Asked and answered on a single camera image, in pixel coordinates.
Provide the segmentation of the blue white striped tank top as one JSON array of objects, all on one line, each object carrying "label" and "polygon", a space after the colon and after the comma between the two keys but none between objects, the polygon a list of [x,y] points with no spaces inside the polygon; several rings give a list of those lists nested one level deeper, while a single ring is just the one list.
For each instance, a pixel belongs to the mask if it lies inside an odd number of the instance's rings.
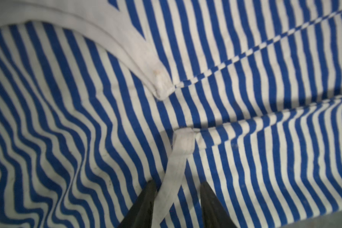
[{"label": "blue white striped tank top", "polygon": [[0,228],[342,211],[342,1],[0,1]]}]

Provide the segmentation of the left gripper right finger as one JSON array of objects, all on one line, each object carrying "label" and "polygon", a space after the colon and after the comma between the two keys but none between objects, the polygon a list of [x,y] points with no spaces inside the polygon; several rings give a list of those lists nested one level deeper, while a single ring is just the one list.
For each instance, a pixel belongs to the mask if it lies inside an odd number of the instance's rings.
[{"label": "left gripper right finger", "polygon": [[205,181],[200,186],[200,203],[205,228],[236,228],[211,186]]}]

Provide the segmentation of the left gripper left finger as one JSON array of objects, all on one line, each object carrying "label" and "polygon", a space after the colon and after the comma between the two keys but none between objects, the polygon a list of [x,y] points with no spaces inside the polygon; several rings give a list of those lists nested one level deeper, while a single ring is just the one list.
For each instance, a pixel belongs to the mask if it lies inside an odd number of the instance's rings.
[{"label": "left gripper left finger", "polygon": [[156,183],[153,180],[147,182],[118,228],[151,228],[156,193]]}]

